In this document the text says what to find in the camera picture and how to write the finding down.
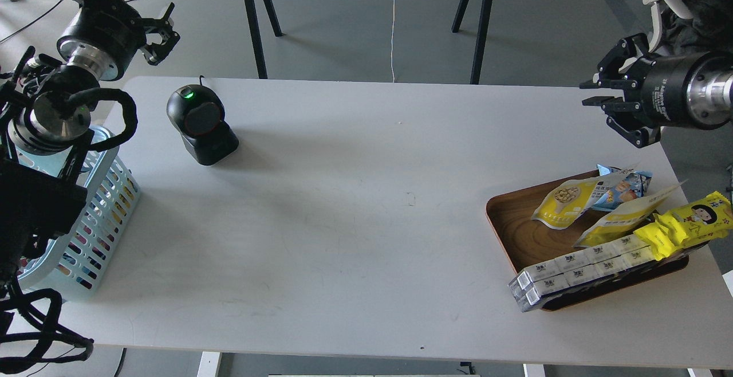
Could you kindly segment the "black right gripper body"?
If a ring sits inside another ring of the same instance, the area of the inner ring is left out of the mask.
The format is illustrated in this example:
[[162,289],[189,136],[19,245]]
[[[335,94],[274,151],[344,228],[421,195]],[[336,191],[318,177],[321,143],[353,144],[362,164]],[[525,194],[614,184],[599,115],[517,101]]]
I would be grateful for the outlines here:
[[689,107],[688,88],[702,65],[704,53],[682,56],[648,56],[636,60],[625,78],[637,82],[626,94],[626,102],[639,110],[625,118],[628,131],[644,127],[673,126],[705,129]]

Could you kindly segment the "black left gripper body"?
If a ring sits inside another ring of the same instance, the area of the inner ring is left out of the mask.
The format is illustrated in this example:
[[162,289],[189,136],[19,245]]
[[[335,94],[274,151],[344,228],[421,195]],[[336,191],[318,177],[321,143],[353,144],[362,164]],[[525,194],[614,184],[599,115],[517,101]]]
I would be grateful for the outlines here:
[[83,0],[79,12],[57,41],[66,61],[75,50],[95,48],[107,54],[100,80],[119,80],[146,43],[140,14],[123,0]]

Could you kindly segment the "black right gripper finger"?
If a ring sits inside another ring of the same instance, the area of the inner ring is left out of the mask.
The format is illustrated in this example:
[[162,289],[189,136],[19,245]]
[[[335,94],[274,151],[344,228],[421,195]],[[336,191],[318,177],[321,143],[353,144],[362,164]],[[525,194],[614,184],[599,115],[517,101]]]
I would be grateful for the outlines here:
[[626,102],[622,97],[590,97],[582,100],[586,107],[599,107],[606,124],[637,149],[648,147],[661,139],[661,126],[647,125],[640,103]]
[[638,92],[649,66],[644,62],[637,67],[633,65],[647,56],[649,42],[644,33],[621,38],[597,64],[597,71],[592,79],[582,82],[580,88]]

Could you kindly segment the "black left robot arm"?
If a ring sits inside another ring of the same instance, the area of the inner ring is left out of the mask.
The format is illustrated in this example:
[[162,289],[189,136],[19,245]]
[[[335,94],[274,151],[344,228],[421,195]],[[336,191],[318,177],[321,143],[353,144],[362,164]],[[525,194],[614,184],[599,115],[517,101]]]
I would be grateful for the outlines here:
[[137,52],[158,65],[180,40],[173,4],[144,18],[124,0],[71,1],[79,10],[57,42],[60,58],[29,46],[2,74],[2,343],[35,342],[24,356],[2,357],[3,374],[90,357],[93,340],[58,322],[60,292],[21,290],[21,261],[72,231],[87,205],[77,183],[87,154],[135,134],[133,98],[101,82],[121,79]]

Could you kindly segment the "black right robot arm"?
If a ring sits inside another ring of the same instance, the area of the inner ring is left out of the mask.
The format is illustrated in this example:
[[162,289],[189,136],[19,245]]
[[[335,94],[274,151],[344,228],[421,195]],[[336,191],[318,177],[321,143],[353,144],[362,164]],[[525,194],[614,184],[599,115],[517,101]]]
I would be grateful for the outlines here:
[[621,38],[580,88],[621,90],[583,105],[600,107],[607,126],[641,149],[660,141],[662,127],[713,131],[730,122],[731,83],[731,53],[663,56],[637,33]]

